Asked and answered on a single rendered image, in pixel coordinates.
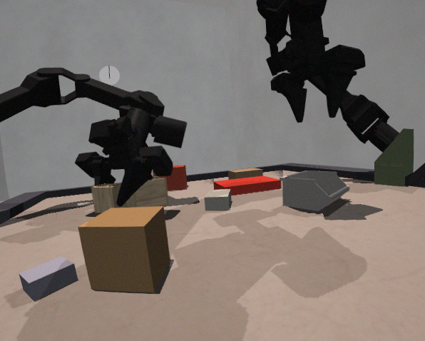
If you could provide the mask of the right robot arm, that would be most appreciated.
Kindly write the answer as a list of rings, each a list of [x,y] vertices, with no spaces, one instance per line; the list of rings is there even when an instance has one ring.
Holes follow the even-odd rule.
[[[266,19],[265,39],[270,45],[271,54],[266,61],[272,76],[286,70],[289,73],[296,73],[290,68],[304,63],[305,58],[308,61],[305,65],[313,65],[314,54],[306,39],[293,38],[286,43],[285,49],[279,52],[277,44],[285,35],[292,38],[294,33],[303,29],[323,31],[321,16],[327,0],[257,0],[256,3],[258,12]],[[286,30],[288,14],[291,35]],[[319,75],[308,81],[326,95],[324,81]],[[381,152],[384,152],[399,135],[398,131],[387,124],[389,116],[386,112],[364,95],[356,96],[346,91],[339,107],[342,118],[348,122],[347,126],[354,135],[364,144],[369,140]],[[366,134],[362,134],[376,119],[378,122],[376,121],[376,124],[373,124],[367,133],[365,132]]]

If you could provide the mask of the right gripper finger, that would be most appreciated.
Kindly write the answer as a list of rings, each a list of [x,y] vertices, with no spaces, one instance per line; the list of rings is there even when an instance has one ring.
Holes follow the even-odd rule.
[[[341,68],[328,68],[318,74],[325,84],[329,117],[334,118],[347,87],[357,72]]]
[[[295,115],[296,121],[301,123],[304,118],[307,89],[282,87],[276,91],[286,97]]]

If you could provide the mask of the orange-red cube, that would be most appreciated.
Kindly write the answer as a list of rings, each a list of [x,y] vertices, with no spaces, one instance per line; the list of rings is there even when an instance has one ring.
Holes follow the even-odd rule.
[[[167,178],[168,190],[185,190],[187,187],[187,176],[185,165],[173,166],[170,176],[159,176]]]

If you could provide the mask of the black metal overhead frame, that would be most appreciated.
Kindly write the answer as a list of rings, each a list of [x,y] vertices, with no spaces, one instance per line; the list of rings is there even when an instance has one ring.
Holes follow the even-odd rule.
[[[410,175],[411,178],[425,178],[425,163]]]

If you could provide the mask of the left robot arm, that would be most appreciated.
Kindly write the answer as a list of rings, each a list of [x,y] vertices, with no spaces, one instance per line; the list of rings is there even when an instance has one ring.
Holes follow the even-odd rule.
[[[75,91],[61,96],[58,75],[75,81]],[[64,68],[40,68],[26,76],[22,84],[0,94],[0,122],[32,106],[65,105],[76,98],[89,98],[119,109],[120,118],[91,124],[88,141],[107,149],[133,147],[133,126],[141,128],[153,142],[181,148],[187,123],[163,116],[165,106],[149,91],[124,91]],[[152,114],[152,115],[151,115]],[[154,124],[154,126],[153,126]],[[130,137],[129,137],[130,136]]]

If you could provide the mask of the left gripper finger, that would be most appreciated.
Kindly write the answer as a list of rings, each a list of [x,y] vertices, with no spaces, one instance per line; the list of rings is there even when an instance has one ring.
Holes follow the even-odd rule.
[[[94,186],[105,183],[114,183],[116,181],[116,179],[99,162],[88,163],[88,167],[94,174]]]
[[[117,205],[122,206],[152,175],[138,159],[124,160],[124,176],[118,193]]]

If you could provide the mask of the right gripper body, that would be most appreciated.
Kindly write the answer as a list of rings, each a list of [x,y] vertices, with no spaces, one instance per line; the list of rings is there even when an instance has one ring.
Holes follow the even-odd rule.
[[[302,40],[306,39],[309,42],[314,54],[314,64],[305,65],[308,62],[307,58],[305,58],[304,63],[290,69],[296,71],[296,73],[281,73],[277,75],[270,81],[272,91],[282,87],[303,88],[304,81],[318,76],[319,72],[328,68],[355,71],[365,67],[365,57],[360,49],[338,45],[325,51],[324,46],[329,44],[329,38],[324,37],[323,31],[320,29],[303,29],[292,35],[292,39],[297,37]]]

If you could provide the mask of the red flat block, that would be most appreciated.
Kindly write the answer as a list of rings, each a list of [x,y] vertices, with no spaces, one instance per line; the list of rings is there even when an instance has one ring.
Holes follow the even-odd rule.
[[[231,195],[255,193],[282,188],[281,181],[279,179],[270,178],[267,176],[219,180],[213,181],[213,183],[214,190],[231,189]]]

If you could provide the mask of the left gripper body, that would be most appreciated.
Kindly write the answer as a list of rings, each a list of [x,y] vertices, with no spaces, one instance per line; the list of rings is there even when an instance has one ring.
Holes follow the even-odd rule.
[[[88,167],[88,163],[99,162],[109,173],[111,173],[111,169],[124,169],[124,160],[138,159],[150,174],[153,170],[157,176],[170,176],[173,170],[173,162],[165,149],[162,146],[148,147],[146,144],[147,135],[145,132],[141,128],[133,125],[132,129],[133,147],[131,151],[128,152],[123,148],[123,145],[108,148],[107,153],[109,154],[109,158],[104,158],[97,152],[80,153],[78,154],[75,164],[90,177],[94,178],[93,171]],[[118,163],[116,161],[120,162]]]

